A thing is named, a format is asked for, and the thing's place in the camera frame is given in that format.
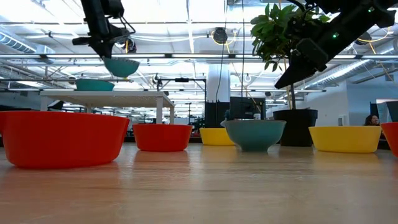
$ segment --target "black plant pot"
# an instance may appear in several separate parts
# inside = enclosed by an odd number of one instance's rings
[[[312,146],[309,127],[317,122],[317,110],[281,110],[274,112],[274,119],[286,121],[284,134],[280,139],[281,146]]]

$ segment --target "white table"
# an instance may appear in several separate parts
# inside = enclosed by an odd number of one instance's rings
[[[153,107],[156,108],[156,123],[162,124],[163,107],[170,108],[170,124],[174,124],[174,104],[161,91],[41,91],[41,110],[47,111],[49,98],[85,106],[87,113],[92,108]]]

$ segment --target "person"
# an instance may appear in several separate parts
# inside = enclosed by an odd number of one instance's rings
[[[380,126],[379,118],[376,115],[369,115],[365,119],[365,126]]]

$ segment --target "red bowl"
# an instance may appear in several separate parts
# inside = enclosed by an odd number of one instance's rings
[[[134,136],[142,151],[177,152],[188,147],[192,126],[176,124],[135,124]]]
[[[398,122],[381,124],[392,153],[398,157]]]
[[[117,116],[44,111],[0,112],[9,162],[32,169],[86,167],[113,161],[129,120]]]

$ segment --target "ceiling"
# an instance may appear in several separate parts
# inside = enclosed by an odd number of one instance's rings
[[[221,54],[222,45],[216,44],[211,38],[215,27],[226,27],[229,35],[228,48],[224,47],[224,53],[251,54],[253,38],[250,35],[252,25],[249,21],[259,14],[264,13],[267,0],[245,0],[244,13],[242,13],[240,1],[230,4],[225,10],[224,0],[122,0],[125,8],[124,17],[137,31],[133,37],[137,45],[137,53],[185,53],[185,54]],[[56,54],[93,54],[88,46],[74,46],[72,39],[84,37],[88,33],[88,27],[83,22],[84,13],[80,0],[13,0],[7,1],[0,7],[0,27],[6,29],[27,41],[50,47]],[[111,22],[122,27],[118,20]],[[369,33],[373,39],[387,37],[374,45],[382,45],[396,37],[397,26],[389,29],[372,27]],[[341,54],[369,53],[369,45],[353,44]],[[123,51],[114,47],[114,53]],[[0,45],[2,54],[20,54],[20,52]],[[85,78],[112,78],[109,72],[101,65],[99,60],[57,60],[55,65],[37,64],[33,60],[8,60],[18,66],[26,66],[34,74],[52,74],[52,78],[85,77]],[[209,72],[209,64],[219,63],[217,60],[172,60],[172,59],[139,59],[141,66],[137,73],[131,75],[131,82],[117,83],[117,88],[153,88],[152,78],[158,74],[164,78],[206,78]],[[231,87],[240,88],[239,78],[242,72],[242,63],[239,61],[227,62],[233,75]],[[335,61],[329,67],[338,66],[341,63]],[[272,72],[269,68],[264,70],[264,64],[258,61],[245,63],[244,74],[249,74],[244,85],[249,88],[273,88],[275,81],[282,74],[280,70]],[[71,85],[62,83],[67,88]],[[197,83],[174,83],[168,88],[196,89],[195,92],[170,93],[171,98],[203,99]],[[264,96],[264,92],[252,93],[253,96]],[[202,112],[200,102],[196,103],[196,112]]]

